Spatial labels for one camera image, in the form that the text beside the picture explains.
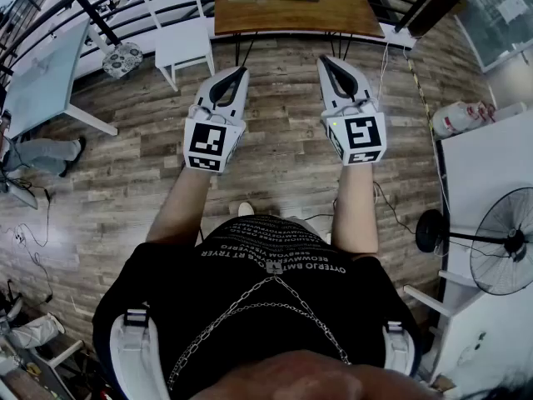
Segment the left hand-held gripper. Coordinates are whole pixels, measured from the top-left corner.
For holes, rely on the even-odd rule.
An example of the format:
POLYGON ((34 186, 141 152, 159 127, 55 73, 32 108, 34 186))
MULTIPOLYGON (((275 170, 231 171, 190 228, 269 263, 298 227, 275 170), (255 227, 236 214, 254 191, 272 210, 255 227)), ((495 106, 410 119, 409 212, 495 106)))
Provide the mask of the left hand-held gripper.
POLYGON ((185 122, 183 156, 188 168, 224 172, 246 129, 240 118, 249 80, 250 73, 245 67, 230 67, 201 84, 195 96, 197 105, 189 107, 185 122), (223 109, 231 117, 207 108, 223 109))

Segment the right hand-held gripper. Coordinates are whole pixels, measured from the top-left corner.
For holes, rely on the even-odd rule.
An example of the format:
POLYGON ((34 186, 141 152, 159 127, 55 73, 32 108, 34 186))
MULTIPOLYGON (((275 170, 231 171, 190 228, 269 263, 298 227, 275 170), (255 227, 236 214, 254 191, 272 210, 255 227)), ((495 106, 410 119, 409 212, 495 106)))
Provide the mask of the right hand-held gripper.
POLYGON ((379 162, 386 151, 385 114, 378 112, 361 70, 321 55, 317 69, 325 110, 321 124, 344 166, 379 162))

